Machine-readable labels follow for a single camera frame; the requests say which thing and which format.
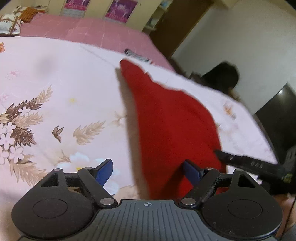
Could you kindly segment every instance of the bed sheet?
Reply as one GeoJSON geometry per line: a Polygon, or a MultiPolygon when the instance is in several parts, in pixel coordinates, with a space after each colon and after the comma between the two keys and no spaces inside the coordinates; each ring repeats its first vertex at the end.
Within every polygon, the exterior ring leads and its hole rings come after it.
{"type": "MultiPolygon", "coordinates": [[[[126,56],[50,38],[1,41],[0,240],[18,238],[13,205],[54,168],[76,172],[111,158],[114,172],[104,188],[117,200],[145,198],[134,101],[119,69],[126,56]]],[[[127,59],[155,82],[198,99],[212,114],[224,151],[276,163],[240,103],[172,71],[127,59]]]]}
{"type": "Polygon", "coordinates": [[[46,37],[81,42],[123,53],[126,48],[173,71],[167,59],[145,33],[95,18],[71,18],[39,14],[23,23],[20,36],[46,37]]]}

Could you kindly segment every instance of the pink bed sheet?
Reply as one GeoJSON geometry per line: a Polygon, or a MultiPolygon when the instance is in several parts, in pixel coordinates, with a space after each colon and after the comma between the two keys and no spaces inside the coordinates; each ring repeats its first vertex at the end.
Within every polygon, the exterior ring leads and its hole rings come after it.
{"type": "Polygon", "coordinates": [[[42,14],[23,23],[20,36],[81,42],[123,53],[126,48],[173,71],[167,59],[145,33],[95,18],[71,18],[42,14]]]}

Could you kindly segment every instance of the television screen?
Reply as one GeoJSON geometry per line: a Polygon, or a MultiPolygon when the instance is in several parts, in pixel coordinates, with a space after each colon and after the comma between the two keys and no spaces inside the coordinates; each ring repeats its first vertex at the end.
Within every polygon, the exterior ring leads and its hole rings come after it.
{"type": "Polygon", "coordinates": [[[287,151],[296,145],[296,95],[286,84],[270,101],[256,112],[280,163],[287,151]]]}

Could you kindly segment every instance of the crosshair symbol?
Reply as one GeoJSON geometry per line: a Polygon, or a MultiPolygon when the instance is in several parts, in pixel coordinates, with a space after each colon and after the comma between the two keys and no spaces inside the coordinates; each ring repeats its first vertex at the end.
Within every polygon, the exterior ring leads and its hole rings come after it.
{"type": "Polygon", "coordinates": [[[153,204],[150,203],[150,202],[146,202],[146,203],[144,203],[144,205],[145,205],[146,207],[150,207],[150,206],[153,205],[153,204]]]}

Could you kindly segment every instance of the red cloth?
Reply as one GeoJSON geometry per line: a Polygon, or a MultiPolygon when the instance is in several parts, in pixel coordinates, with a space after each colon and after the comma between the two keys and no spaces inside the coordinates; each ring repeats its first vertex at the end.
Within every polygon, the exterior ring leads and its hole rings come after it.
{"type": "Polygon", "coordinates": [[[152,82],[140,67],[121,60],[138,115],[143,175],[151,199],[176,199],[192,185],[184,177],[185,159],[199,167],[225,172],[213,150],[221,149],[209,111],[182,91],[165,89],[152,82]]]}

